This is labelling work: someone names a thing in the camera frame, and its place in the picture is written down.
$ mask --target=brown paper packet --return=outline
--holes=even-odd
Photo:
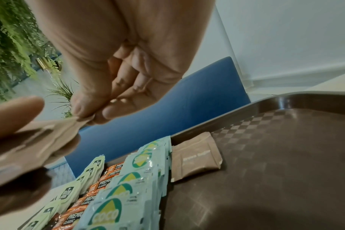
[[[92,118],[31,122],[0,140],[0,186],[40,168]]]
[[[220,169],[222,156],[209,132],[172,147],[171,182]]]

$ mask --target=blue chair backrest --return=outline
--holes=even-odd
[[[249,103],[233,61],[226,57],[183,78],[149,108],[81,130],[81,143],[65,158],[78,176],[96,156],[113,160]]]

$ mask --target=table surface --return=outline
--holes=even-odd
[[[334,79],[318,84],[314,87],[307,89],[307,91],[345,91],[345,74],[338,76]],[[7,225],[7,229],[16,229],[25,220],[33,216],[44,205],[46,205],[55,195],[61,191],[61,186],[50,190],[40,201],[34,205],[17,212],[13,212],[0,217],[0,229]]]

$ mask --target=brown tray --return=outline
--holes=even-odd
[[[345,229],[345,93],[264,99],[172,144],[205,131],[222,169],[170,183],[160,229]]]

